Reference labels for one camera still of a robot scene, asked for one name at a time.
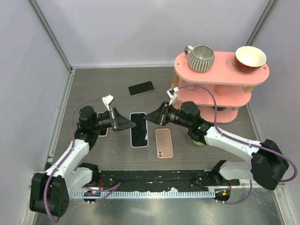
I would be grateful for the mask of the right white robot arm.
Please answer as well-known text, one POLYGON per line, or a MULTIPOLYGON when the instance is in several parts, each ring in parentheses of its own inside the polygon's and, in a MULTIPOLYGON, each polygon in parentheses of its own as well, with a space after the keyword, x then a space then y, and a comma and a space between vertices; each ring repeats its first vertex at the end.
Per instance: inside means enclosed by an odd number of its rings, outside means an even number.
POLYGON ((144 119, 160 126, 170 122, 185 127, 193 141, 221 148, 242 158, 243 161, 237 163, 225 161, 211 174, 217 185, 233 179, 254 180, 267 190, 275 190, 289 168, 287 159, 274 141, 249 140, 221 130, 200 116, 200 109, 194 102, 184 102, 180 109, 163 102, 144 119))

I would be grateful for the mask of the beige phone case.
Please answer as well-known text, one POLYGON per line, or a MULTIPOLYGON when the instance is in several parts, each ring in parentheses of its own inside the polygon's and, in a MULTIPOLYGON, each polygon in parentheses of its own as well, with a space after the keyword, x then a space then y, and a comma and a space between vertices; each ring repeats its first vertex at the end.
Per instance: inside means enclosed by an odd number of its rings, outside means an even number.
MULTIPOLYGON (((99 119, 102 114, 103 114, 103 112, 98 112, 97 113, 97 118, 99 119)), ((96 133, 98 134, 99 137, 106 137, 107 134, 108 134, 108 128, 99 129, 99 130, 96 131, 96 133)))

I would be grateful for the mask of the phone with white edge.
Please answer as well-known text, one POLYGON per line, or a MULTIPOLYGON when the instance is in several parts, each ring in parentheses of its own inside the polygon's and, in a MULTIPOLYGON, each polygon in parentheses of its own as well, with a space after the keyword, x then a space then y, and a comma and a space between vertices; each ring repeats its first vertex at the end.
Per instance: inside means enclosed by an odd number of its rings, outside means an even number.
POLYGON ((97 134, 99 137, 106 137, 108 134, 108 129, 100 129, 97 130, 97 134))

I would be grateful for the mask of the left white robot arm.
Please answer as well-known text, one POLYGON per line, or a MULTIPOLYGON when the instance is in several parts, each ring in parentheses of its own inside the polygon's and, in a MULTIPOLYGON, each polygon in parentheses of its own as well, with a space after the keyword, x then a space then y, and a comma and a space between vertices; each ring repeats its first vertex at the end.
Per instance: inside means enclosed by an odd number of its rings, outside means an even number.
POLYGON ((29 208, 31 211, 62 217, 70 198, 84 185, 95 187, 100 176, 97 166, 78 167, 98 139, 98 131, 112 128, 122 131, 136 124, 119 114, 115 107, 100 116, 91 106, 79 111, 79 121, 74 139, 57 162, 44 172, 37 172, 31 180, 29 208))

